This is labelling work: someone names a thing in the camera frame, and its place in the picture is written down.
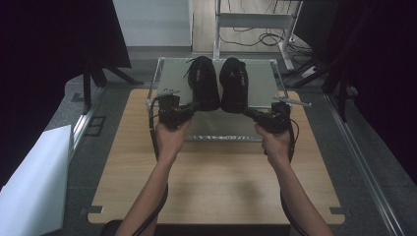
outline wooden table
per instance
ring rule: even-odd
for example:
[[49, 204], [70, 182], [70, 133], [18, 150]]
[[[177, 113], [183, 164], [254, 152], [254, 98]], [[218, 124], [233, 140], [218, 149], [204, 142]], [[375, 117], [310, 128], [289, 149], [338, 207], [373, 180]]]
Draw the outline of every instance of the wooden table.
[[[145, 102], [146, 89], [132, 90], [116, 133], [93, 206], [92, 223], [123, 219], [155, 166]], [[299, 99], [295, 92], [290, 98]], [[304, 108], [291, 114], [300, 126], [292, 166], [325, 221], [340, 224], [343, 214]], [[288, 224], [276, 176], [260, 143], [186, 142], [169, 177], [168, 200], [158, 223]]]

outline black shoe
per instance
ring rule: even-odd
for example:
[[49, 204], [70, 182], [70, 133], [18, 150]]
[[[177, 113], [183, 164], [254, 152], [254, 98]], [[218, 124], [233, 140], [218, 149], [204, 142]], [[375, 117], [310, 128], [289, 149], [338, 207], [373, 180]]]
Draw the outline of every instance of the black shoe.
[[200, 104], [201, 111], [213, 111], [220, 107], [217, 78], [211, 59], [200, 56], [192, 60], [188, 69], [188, 84], [193, 90], [193, 101]]
[[234, 57], [228, 58], [220, 71], [223, 86], [221, 109], [229, 113], [243, 113], [248, 106], [248, 73], [246, 64]]

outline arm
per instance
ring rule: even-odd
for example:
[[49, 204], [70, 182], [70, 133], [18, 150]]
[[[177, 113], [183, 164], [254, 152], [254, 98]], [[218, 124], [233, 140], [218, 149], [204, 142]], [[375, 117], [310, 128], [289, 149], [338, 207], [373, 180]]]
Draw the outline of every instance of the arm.
[[[159, 149], [158, 162], [142, 188], [122, 224], [117, 230], [117, 236], [131, 236], [148, 216], [156, 209], [165, 191], [169, 172], [184, 145], [185, 132], [191, 125], [191, 120], [185, 122], [176, 131], [169, 131], [163, 124], [156, 125], [156, 139]], [[142, 235], [153, 235], [156, 219], [148, 226]]]
[[260, 125], [255, 130], [263, 137], [262, 146], [267, 151], [268, 162], [275, 171], [281, 193], [295, 221], [309, 235], [333, 235], [322, 216], [311, 203], [291, 168], [288, 156], [289, 133], [268, 133]]

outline black curtain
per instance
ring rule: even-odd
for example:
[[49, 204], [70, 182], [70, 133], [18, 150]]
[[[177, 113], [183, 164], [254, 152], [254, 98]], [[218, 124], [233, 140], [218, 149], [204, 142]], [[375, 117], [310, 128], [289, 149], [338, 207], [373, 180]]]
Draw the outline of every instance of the black curtain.
[[0, 186], [49, 123], [65, 84], [88, 61], [131, 67], [111, 0], [3, 1]]
[[415, 183], [416, 24], [415, 1], [377, 2], [349, 71], [359, 91], [355, 104]]

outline hand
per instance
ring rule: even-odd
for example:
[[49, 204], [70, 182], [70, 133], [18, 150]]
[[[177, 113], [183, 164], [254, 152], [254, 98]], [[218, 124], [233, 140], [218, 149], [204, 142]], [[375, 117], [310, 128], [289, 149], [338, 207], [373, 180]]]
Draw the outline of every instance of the hand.
[[268, 162], [273, 169], [289, 166], [289, 132], [275, 135], [266, 131], [262, 126], [255, 125], [256, 132], [263, 137], [262, 147], [268, 154]]
[[175, 131], [170, 131], [164, 124], [158, 123], [155, 127], [156, 140], [159, 149], [158, 161], [169, 161], [173, 163], [177, 157], [177, 153], [184, 145], [184, 138], [187, 129], [191, 125], [191, 119], [184, 122]]

